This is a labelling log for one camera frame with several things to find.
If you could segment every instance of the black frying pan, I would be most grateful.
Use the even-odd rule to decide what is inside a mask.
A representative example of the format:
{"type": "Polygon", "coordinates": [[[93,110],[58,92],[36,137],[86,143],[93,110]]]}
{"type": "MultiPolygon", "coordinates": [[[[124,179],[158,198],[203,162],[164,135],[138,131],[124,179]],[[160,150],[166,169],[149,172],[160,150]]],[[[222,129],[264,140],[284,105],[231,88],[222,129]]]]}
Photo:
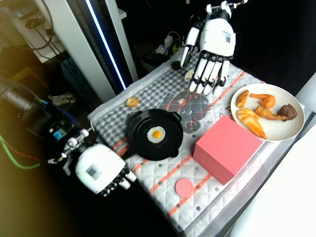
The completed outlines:
{"type": "Polygon", "coordinates": [[[129,150],[122,156],[127,159],[135,154],[149,160],[162,160],[176,157],[183,140],[181,116],[176,112],[152,109],[137,112],[127,127],[129,150]],[[152,143],[147,133],[152,127],[161,126],[165,137],[159,143],[152,143]]]}

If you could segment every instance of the plate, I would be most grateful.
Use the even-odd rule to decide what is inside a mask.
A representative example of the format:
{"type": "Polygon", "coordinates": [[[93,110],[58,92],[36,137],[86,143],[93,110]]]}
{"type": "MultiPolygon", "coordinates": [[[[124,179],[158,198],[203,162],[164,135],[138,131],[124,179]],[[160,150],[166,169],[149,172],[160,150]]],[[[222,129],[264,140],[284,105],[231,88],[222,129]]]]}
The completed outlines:
{"type": "MultiPolygon", "coordinates": [[[[300,105],[300,103],[295,99],[293,95],[291,95],[289,92],[286,90],[283,90],[280,87],[277,87],[275,85],[270,85],[270,84],[250,84],[242,87],[239,89],[232,97],[231,101],[231,111],[234,120],[242,127],[250,129],[244,125],[241,120],[237,116],[237,112],[240,109],[237,107],[237,99],[239,95],[244,92],[245,90],[249,90],[249,95],[251,93],[254,94],[270,94],[274,95],[276,98],[276,105],[274,105],[272,112],[274,114],[277,114],[280,108],[283,105],[291,104],[295,110],[297,111],[297,117],[293,120],[289,121],[282,121],[282,120],[268,120],[265,118],[260,118],[259,122],[263,128],[263,131],[265,132],[267,139],[262,139],[264,141],[284,141],[288,140],[294,136],[296,136],[303,128],[304,126],[304,121],[305,121],[305,116],[304,116],[304,111],[300,105]]],[[[256,110],[257,106],[259,106],[259,99],[257,98],[251,98],[248,95],[246,104],[244,108],[249,108],[251,110],[256,110]]]]}

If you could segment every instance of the plate of food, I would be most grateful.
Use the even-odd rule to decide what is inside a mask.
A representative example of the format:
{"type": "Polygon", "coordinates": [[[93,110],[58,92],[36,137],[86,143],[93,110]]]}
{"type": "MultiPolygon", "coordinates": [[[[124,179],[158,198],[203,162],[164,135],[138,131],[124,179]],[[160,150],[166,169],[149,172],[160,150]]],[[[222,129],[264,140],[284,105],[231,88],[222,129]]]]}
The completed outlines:
{"type": "Polygon", "coordinates": [[[303,128],[300,103],[286,90],[270,84],[250,84],[232,97],[234,120],[264,141],[284,141],[303,128]]]}

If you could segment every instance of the pink box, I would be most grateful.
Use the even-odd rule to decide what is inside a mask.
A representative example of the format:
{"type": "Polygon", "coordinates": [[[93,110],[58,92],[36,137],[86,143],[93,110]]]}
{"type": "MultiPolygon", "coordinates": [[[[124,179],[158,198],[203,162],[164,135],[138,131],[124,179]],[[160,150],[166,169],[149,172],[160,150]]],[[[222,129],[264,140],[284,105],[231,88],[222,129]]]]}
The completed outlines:
{"type": "Polygon", "coordinates": [[[263,141],[222,116],[197,142],[193,158],[222,184],[241,170],[263,141]]]}

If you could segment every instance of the checkered pattern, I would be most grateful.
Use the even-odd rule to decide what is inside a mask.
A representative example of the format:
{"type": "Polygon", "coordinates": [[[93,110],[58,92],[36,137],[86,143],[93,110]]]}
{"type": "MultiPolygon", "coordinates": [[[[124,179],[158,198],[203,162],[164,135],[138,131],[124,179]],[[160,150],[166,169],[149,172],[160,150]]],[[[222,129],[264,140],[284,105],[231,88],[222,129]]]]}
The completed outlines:
{"type": "MultiPolygon", "coordinates": [[[[170,68],[157,78],[146,77],[136,82],[136,87],[128,88],[123,96],[119,97],[117,101],[103,106],[101,112],[91,119],[95,130],[118,152],[126,145],[123,139],[126,134],[127,125],[125,120],[128,114],[152,108],[163,108],[168,102],[172,101],[175,95],[184,92],[188,88],[188,82],[184,81],[184,75],[189,68],[194,67],[197,59],[198,54],[196,53],[186,69],[175,71],[170,68]],[[130,96],[135,96],[139,99],[140,103],[137,107],[128,108],[125,105],[126,99],[130,96]]],[[[139,182],[151,194],[166,216],[170,214],[170,211],[175,206],[179,206],[169,220],[175,229],[184,231],[187,236],[197,237],[200,235],[220,211],[240,193],[278,145],[277,143],[265,143],[251,159],[252,162],[247,164],[237,178],[234,178],[230,183],[223,186],[215,178],[211,177],[183,205],[178,204],[181,201],[181,197],[176,194],[174,189],[177,180],[189,178],[196,186],[208,175],[207,171],[195,160],[192,158],[186,160],[192,154],[195,142],[220,116],[231,115],[230,100],[238,89],[246,84],[260,82],[250,74],[245,74],[240,80],[236,80],[241,72],[241,69],[230,65],[229,78],[224,88],[224,90],[227,89],[227,93],[210,110],[203,113],[202,105],[204,102],[202,101],[195,103],[200,106],[191,106],[192,110],[195,109],[192,116],[194,113],[203,113],[203,116],[199,120],[197,130],[191,133],[184,133],[183,143],[176,158],[167,158],[161,161],[144,161],[139,156],[133,156],[127,160],[129,168],[135,170],[139,182]]],[[[212,103],[216,98],[216,96],[211,94],[208,95],[208,103],[212,103]]]]}

